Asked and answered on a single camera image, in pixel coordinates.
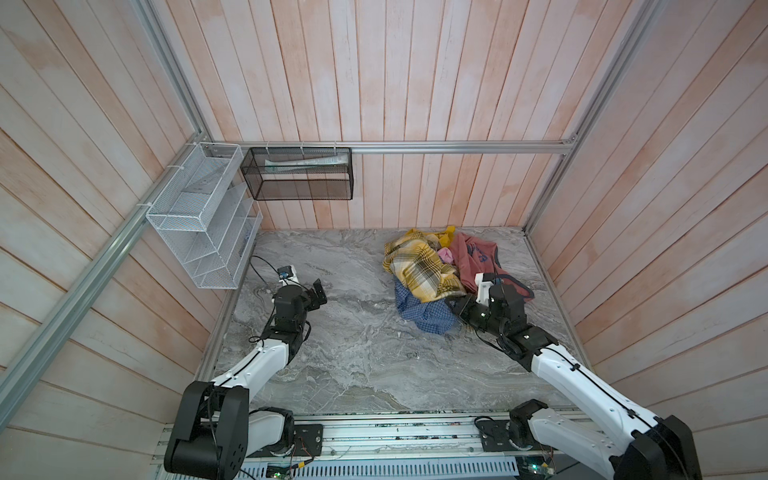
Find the yellow plaid cloth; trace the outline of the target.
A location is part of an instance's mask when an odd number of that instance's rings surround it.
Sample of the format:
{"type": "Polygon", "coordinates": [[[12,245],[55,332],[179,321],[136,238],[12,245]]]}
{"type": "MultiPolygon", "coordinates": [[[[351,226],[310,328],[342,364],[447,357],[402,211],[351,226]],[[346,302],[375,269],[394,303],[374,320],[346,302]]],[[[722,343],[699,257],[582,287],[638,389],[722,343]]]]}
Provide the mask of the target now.
{"type": "Polygon", "coordinates": [[[382,266],[422,303],[463,296],[458,271],[440,259],[441,248],[436,234],[411,229],[385,245],[382,266]]]}

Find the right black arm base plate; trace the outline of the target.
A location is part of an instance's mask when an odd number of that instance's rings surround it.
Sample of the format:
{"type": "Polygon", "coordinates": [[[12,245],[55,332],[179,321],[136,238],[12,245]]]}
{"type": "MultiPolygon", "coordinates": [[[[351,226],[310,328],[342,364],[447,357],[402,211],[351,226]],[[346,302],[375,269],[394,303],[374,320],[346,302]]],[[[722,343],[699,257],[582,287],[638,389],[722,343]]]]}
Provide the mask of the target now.
{"type": "Polygon", "coordinates": [[[529,451],[536,445],[527,423],[519,419],[496,420],[479,416],[473,424],[479,432],[484,452],[529,451]]]}

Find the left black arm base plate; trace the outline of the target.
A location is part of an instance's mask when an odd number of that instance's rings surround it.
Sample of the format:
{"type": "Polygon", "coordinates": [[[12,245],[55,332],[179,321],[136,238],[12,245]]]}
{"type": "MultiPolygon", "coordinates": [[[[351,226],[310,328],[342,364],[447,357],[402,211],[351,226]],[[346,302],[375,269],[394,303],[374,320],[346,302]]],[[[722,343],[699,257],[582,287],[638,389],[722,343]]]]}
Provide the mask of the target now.
{"type": "Polygon", "coordinates": [[[300,424],[284,429],[279,440],[248,455],[249,458],[287,458],[293,456],[317,457],[321,455],[323,425],[300,424]]]}

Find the blue checked cloth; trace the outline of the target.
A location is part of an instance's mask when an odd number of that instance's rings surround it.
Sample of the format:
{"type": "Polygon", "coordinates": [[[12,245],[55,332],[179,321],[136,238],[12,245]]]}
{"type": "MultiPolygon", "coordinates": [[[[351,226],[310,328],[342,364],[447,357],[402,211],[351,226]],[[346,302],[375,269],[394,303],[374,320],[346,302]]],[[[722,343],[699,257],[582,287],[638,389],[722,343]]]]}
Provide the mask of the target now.
{"type": "Polygon", "coordinates": [[[443,335],[458,322],[444,301],[421,302],[397,278],[394,278],[394,292],[400,317],[413,322],[423,332],[443,335]]]}

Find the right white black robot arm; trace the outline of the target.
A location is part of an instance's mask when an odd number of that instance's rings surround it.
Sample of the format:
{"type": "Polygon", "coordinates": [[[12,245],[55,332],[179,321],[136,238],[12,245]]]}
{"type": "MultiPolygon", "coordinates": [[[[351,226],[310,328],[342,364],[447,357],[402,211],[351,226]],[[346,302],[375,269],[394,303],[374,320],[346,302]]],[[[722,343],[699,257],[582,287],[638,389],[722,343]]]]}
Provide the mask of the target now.
{"type": "Polygon", "coordinates": [[[557,389],[594,425],[583,426],[532,399],[512,409],[505,422],[480,418],[484,447],[550,447],[606,479],[702,478],[691,429],[674,415],[662,418],[640,406],[585,367],[528,321],[527,299],[517,286],[482,274],[476,294],[446,303],[475,333],[493,335],[492,348],[557,389]]]}

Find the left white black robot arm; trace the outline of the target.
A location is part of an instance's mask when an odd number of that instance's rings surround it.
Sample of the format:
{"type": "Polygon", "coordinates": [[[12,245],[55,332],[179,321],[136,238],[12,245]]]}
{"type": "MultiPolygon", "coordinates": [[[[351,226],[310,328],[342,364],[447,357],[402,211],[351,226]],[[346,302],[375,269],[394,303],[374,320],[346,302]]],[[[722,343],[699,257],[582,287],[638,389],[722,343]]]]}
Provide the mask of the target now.
{"type": "Polygon", "coordinates": [[[233,479],[258,451],[274,456],[296,447],[287,409],[250,406],[269,380],[289,365],[308,338],[307,314],[327,303],[322,282],[310,288],[286,282],[254,348],[226,372],[185,389],[163,457],[163,468],[201,479],[233,479]]]}

